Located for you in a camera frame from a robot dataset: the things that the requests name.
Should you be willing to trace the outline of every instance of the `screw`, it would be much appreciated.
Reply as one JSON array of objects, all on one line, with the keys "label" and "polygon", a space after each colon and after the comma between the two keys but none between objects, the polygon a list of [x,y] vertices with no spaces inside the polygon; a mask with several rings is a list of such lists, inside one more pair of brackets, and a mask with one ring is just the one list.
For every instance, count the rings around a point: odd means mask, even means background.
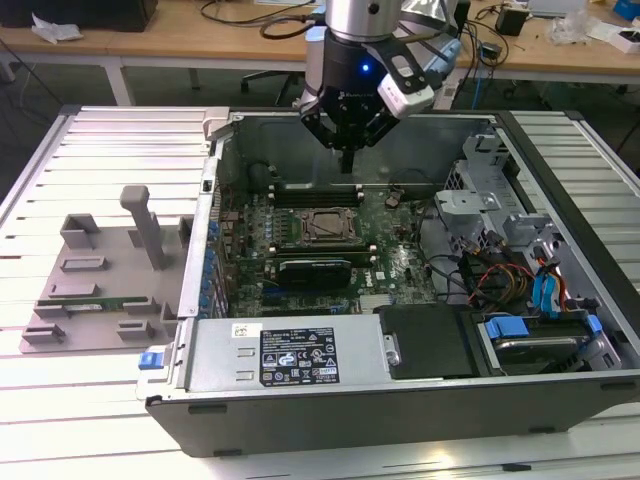
[{"label": "screw", "polygon": [[400,356],[398,355],[398,352],[394,352],[393,350],[388,350],[387,362],[389,362],[389,365],[391,365],[392,367],[400,365]]}]

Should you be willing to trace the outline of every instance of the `motherboard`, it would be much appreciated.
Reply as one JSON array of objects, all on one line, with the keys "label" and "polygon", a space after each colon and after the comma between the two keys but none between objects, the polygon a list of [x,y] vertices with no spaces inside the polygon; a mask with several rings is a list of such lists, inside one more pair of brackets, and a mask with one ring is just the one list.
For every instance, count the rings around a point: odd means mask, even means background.
[{"label": "motherboard", "polygon": [[203,299],[202,317],[373,313],[435,301],[415,242],[424,205],[390,208],[382,188],[302,198],[276,192],[238,204],[222,195],[207,261],[220,271],[226,308]]}]

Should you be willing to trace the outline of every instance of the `power supply label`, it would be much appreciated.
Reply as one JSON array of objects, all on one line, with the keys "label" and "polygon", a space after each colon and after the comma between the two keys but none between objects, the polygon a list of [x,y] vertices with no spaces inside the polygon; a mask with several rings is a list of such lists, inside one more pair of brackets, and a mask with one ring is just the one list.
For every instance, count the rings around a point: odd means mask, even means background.
[{"label": "power supply label", "polygon": [[265,387],[340,383],[333,328],[262,330],[260,383]]}]

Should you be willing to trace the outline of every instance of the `small sticker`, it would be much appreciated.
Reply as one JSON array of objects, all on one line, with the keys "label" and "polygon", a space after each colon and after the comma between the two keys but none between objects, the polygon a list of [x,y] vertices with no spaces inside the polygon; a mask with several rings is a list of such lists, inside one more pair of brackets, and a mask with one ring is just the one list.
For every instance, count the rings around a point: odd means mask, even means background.
[{"label": "small sticker", "polygon": [[263,330],[260,355],[265,387],[340,383],[333,328]]},{"label": "small sticker", "polygon": [[102,305],[97,303],[86,303],[84,305],[65,305],[64,309],[68,312],[101,312]]},{"label": "small sticker", "polygon": [[258,338],[261,330],[261,323],[234,323],[231,325],[231,338]]}]

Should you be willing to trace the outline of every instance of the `floor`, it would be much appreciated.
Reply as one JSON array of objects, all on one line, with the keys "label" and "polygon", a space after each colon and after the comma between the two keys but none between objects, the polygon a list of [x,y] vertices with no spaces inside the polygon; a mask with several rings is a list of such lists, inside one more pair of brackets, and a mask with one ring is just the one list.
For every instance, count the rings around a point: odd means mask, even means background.
[{"label": "floor", "polygon": [[[66,104],[114,105],[111,89],[99,67],[38,65],[35,72]],[[200,71],[202,89],[194,91],[184,69],[130,68],[127,71],[141,106],[272,106],[284,77],[259,80],[251,84],[249,93],[242,94],[240,79],[247,73]],[[18,68],[15,82],[0,85],[0,200],[11,188],[58,111],[57,103],[46,90],[33,76],[28,77],[26,69]],[[640,89],[637,87],[623,94],[608,85],[483,83],[480,109],[577,110],[614,149],[640,118],[640,107],[637,106],[640,95],[636,91]],[[301,85],[293,86],[285,103],[297,98],[301,89]],[[469,109],[474,94],[475,85],[469,81],[456,100],[455,108]],[[626,143],[621,156],[637,171],[640,169],[639,153],[640,130]]]}]

